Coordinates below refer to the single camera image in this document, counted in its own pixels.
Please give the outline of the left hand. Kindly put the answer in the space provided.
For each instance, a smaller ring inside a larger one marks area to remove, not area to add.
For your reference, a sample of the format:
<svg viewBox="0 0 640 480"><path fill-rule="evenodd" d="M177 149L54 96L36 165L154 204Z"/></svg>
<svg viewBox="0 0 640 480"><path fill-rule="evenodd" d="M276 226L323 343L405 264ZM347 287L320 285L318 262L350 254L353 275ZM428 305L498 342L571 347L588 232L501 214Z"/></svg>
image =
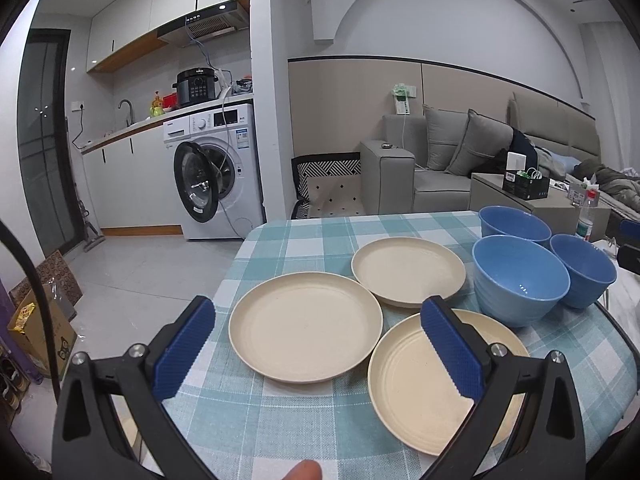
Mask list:
<svg viewBox="0 0 640 480"><path fill-rule="evenodd" d="M322 469L315 460L302 460L295 465L283 480L321 480Z"/></svg>

